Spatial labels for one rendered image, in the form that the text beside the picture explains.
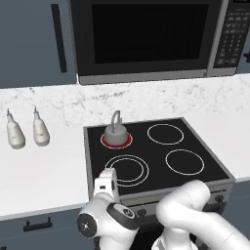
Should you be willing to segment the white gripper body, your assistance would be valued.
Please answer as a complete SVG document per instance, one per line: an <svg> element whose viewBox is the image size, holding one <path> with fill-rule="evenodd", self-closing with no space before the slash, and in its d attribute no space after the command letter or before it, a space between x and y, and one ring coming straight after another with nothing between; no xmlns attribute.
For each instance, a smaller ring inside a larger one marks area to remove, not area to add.
<svg viewBox="0 0 250 250"><path fill-rule="evenodd" d="M114 168L104 169L104 182L107 188L117 187L117 175Z"/></svg>

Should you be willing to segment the black glass-top stove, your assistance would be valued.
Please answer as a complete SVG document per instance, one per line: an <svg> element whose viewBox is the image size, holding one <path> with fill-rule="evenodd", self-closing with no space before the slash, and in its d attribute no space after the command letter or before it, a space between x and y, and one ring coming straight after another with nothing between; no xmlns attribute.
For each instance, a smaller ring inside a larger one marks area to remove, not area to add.
<svg viewBox="0 0 250 250"><path fill-rule="evenodd" d="M114 168L121 202L136 213L140 230L131 250L151 250L163 227L157 202L175 188L199 180L210 189L207 203L227 204L235 178L183 118L127 123L129 142L114 148L104 142L104 127L84 129L88 188L105 168ZM146 215L137 212L146 209Z"/></svg>

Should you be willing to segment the grey kettle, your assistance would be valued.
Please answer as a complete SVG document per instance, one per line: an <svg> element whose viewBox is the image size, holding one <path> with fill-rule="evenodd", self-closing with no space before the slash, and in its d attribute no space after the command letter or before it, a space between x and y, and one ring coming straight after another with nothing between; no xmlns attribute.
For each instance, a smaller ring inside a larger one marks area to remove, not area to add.
<svg viewBox="0 0 250 250"><path fill-rule="evenodd" d="M119 110L116 110L111 123L104 130L104 140L111 146L121 146L127 142L127 129L122 124L122 118Z"/></svg>

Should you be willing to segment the white squeeze bottle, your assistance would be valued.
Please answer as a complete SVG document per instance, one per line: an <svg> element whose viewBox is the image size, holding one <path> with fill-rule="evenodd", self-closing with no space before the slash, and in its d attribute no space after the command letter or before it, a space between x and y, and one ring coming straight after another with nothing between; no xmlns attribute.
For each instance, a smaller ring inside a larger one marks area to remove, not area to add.
<svg viewBox="0 0 250 250"><path fill-rule="evenodd" d="M7 134L9 145L13 149L20 149L25 146L25 136L19 123L14 119L12 113L7 110Z"/></svg>
<svg viewBox="0 0 250 250"><path fill-rule="evenodd" d="M47 146L50 142L50 134L45 122L40 117L37 109L34 109L33 139L38 146Z"/></svg>

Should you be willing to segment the grey-blue drawer front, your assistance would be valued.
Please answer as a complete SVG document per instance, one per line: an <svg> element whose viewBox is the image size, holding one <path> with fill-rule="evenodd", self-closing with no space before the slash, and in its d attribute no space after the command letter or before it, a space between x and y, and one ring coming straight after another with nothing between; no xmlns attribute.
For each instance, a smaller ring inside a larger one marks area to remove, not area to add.
<svg viewBox="0 0 250 250"><path fill-rule="evenodd" d="M94 241L84 238L77 228L78 213L72 209L0 221L0 250L94 250ZM46 223L48 217L51 228L23 231L26 221Z"/></svg>

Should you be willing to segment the grey-blue base cupboard door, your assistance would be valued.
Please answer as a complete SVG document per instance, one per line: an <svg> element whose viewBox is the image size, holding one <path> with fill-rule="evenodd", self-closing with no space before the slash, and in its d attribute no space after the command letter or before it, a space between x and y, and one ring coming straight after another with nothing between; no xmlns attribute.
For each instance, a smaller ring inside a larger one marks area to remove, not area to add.
<svg viewBox="0 0 250 250"><path fill-rule="evenodd" d="M223 216L250 238L250 181L234 185Z"/></svg>

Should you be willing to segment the black and silver microwave oven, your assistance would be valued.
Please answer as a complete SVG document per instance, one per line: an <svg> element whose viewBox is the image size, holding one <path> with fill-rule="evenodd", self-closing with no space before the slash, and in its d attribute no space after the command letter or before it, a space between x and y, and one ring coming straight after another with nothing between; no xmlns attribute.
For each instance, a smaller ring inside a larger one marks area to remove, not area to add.
<svg viewBox="0 0 250 250"><path fill-rule="evenodd" d="M69 0L79 83L236 74L250 0Z"/></svg>

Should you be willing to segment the grey-blue narrow wall cupboard door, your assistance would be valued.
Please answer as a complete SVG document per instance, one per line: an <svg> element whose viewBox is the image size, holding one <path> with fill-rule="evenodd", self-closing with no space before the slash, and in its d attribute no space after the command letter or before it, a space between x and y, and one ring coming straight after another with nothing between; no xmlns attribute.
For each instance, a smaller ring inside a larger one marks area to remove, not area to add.
<svg viewBox="0 0 250 250"><path fill-rule="evenodd" d="M239 65L236 71L237 74L250 73L250 63L246 62L246 59L243 57L243 54L248 53L249 50L250 50L250 29L248 31L246 41L244 44L244 48L242 50L241 58L240 58Z"/></svg>

